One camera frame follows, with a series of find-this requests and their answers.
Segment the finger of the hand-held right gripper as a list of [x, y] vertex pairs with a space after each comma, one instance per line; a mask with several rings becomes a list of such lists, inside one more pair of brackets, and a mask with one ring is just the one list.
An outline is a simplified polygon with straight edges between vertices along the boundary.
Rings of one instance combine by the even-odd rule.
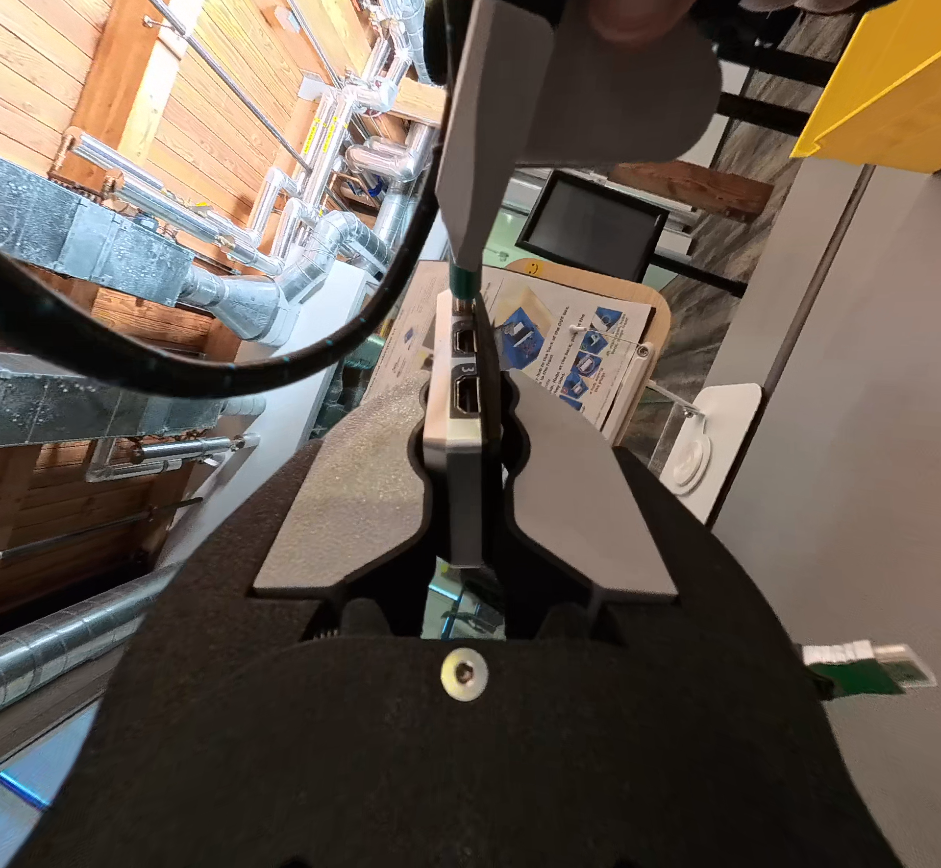
[[554, 33], [503, 0], [476, 0], [453, 91], [436, 197], [452, 263], [478, 270], [505, 189], [521, 161]]
[[520, 165], [609, 169], [676, 160], [705, 133], [721, 93], [712, 41], [688, 21], [628, 49], [602, 39], [586, 19], [564, 19]]

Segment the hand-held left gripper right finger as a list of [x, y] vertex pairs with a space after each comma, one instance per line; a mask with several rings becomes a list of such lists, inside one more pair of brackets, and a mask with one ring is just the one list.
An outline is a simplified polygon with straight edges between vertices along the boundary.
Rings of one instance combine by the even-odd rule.
[[675, 582], [606, 438], [526, 375], [501, 378], [500, 581], [533, 604], [674, 601]]

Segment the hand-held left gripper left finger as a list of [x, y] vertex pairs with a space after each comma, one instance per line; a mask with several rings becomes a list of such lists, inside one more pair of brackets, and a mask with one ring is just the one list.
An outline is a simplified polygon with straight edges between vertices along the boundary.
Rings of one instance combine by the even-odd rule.
[[420, 460], [420, 395], [380, 395], [323, 440], [253, 581], [267, 598], [330, 596], [376, 581], [424, 598], [436, 566], [421, 550], [432, 484]]

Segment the silver port hub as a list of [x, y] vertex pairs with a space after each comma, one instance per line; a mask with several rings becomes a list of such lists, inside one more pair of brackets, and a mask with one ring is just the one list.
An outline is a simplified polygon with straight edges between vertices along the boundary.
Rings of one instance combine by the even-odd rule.
[[431, 377], [422, 430], [422, 460], [443, 506], [455, 568], [479, 570], [497, 532], [501, 482], [501, 372], [480, 295], [449, 289], [435, 302]]

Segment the braided hdmi cable green plugs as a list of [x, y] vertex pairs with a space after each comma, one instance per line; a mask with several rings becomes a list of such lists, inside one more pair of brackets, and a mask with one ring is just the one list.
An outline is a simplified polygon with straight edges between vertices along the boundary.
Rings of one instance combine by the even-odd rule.
[[2, 339], [53, 364], [131, 391], [182, 399], [229, 399], [289, 386], [339, 362], [388, 316], [418, 264], [439, 213], [444, 138], [432, 154], [405, 239], [370, 301], [330, 336], [282, 357], [241, 364], [174, 357], [94, 320], [6, 255], [1, 260]]

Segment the yellow plastic bin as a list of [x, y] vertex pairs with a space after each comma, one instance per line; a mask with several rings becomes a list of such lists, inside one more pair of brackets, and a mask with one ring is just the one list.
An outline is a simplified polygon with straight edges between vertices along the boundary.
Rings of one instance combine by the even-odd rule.
[[792, 157], [939, 171], [940, 0], [864, 15]]

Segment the green plastic bin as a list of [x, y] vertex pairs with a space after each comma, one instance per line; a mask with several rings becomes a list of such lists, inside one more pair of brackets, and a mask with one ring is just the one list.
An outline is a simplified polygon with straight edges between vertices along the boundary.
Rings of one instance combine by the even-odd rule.
[[934, 688], [937, 679], [931, 670], [911, 657], [856, 660], [842, 664], [808, 666], [822, 700], [859, 696], [902, 696], [922, 688]]

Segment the white stand base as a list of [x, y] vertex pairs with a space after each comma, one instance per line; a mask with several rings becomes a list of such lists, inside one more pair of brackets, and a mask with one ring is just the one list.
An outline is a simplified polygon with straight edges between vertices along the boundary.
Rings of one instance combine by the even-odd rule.
[[648, 388], [672, 402], [684, 417], [660, 481], [701, 523], [709, 522], [759, 412], [761, 386], [710, 386], [692, 401], [653, 382]]

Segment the silver ventilation duct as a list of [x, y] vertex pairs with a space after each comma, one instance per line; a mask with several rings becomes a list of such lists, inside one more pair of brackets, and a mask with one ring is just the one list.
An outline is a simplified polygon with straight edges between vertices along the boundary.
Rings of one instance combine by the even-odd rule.
[[300, 307], [274, 280], [212, 274], [191, 249], [7, 160], [1, 250], [165, 307], [205, 310], [245, 341], [282, 347], [297, 325]]
[[[359, 3], [378, 28], [377, 40], [361, 72], [348, 72], [341, 85], [323, 92], [305, 150], [312, 171], [300, 197], [287, 203], [273, 242], [273, 255], [285, 262], [276, 279], [306, 282], [301, 300], [319, 290], [340, 252], [374, 278], [385, 274], [414, 208], [412, 184], [426, 169], [437, 135], [436, 127], [415, 122], [404, 143], [371, 135], [358, 144], [348, 136], [353, 117], [393, 109], [410, 71], [419, 83], [432, 84], [424, 53], [426, 0]], [[325, 209], [328, 183], [337, 174], [358, 177], [365, 192], [380, 195], [373, 228], [349, 212]]]

